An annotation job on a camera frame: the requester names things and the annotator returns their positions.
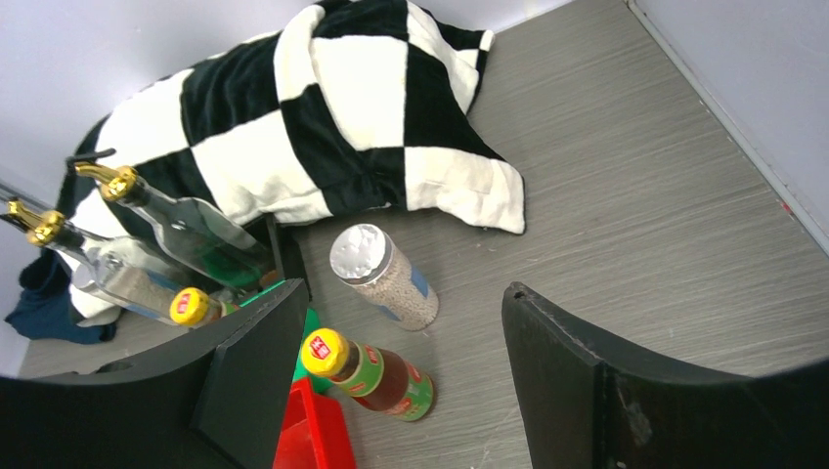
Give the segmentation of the yellow-capped sauce bottle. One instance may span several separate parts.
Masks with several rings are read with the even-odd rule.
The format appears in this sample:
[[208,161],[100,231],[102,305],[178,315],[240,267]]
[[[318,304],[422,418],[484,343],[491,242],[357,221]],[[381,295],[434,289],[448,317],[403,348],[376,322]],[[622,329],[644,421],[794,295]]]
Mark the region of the yellow-capped sauce bottle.
[[169,317],[178,325],[201,327],[234,313],[240,307],[210,297],[204,291],[187,287],[180,290],[168,308]]
[[434,407],[432,379],[397,354],[318,328],[305,338],[300,359],[307,371],[338,387],[362,407],[415,422]]

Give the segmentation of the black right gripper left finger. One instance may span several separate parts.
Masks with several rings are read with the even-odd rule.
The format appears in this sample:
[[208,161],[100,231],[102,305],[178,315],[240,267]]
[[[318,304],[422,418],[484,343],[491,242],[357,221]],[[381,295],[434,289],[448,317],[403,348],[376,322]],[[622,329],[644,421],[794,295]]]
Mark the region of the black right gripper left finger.
[[1,381],[5,468],[268,468],[302,340],[307,286],[89,374]]

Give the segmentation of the gold-top oil bottle brown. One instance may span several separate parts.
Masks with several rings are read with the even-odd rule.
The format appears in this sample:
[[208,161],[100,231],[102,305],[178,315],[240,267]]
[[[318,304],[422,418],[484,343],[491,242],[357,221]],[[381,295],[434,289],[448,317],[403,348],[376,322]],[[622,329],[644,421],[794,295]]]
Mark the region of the gold-top oil bottle brown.
[[114,149],[73,156],[67,165],[99,183],[103,200],[130,209],[153,229],[167,255],[204,277],[234,290],[251,291],[274,274],[271,250],[211,203],[194,196],[172,197],[153,187],[129,165],[98,162]]

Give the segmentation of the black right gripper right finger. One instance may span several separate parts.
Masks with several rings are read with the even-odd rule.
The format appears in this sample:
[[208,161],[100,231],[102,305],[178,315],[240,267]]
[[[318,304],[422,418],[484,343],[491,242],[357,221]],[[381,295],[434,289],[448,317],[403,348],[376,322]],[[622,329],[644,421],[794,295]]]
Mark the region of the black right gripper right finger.
[[502,328],[536,468],[824,468],[828,363],[761,377],[653,352],[515,282]]

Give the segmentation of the gold-top clear glass bottle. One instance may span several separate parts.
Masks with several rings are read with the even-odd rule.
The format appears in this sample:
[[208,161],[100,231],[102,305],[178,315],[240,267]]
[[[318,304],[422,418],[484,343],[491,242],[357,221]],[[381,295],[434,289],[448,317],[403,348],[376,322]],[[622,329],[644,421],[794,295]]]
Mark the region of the gold-top clear glass bottle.
[[135,237],[92,234],[77,228],[58,211],[31,211],[16,197],[7,202],[7,212],[1,218],[20,226],[31,244],[60,252],[76,261],[78,267],[117,259],[147,270],[176,270],[187,277],[184,288],[194,284],[192,272]]

